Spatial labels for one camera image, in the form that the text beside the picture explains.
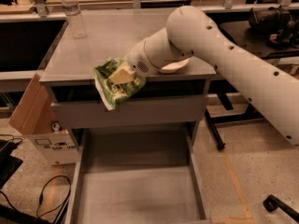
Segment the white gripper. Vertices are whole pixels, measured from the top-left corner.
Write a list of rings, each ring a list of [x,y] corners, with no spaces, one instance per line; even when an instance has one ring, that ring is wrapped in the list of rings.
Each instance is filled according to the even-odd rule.
[[[119,85],[132,82],[135,79],[135,73],[141,77],[156,74],[160,70],[157,60],[158,52],[159,45],[156,42],[140,41],[126,55],[125,60],[129,65],[121,65],[108,77],[108,80]]]

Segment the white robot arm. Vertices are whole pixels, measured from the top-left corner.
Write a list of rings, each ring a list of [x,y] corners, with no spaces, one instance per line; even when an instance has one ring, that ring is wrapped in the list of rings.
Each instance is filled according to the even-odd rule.
[[[212,65],[291,144],[299,144],[299,79],[231,42],[196,7],[175,9],[165,27],[135,45],[109,79],[127,83],[192,56]]]

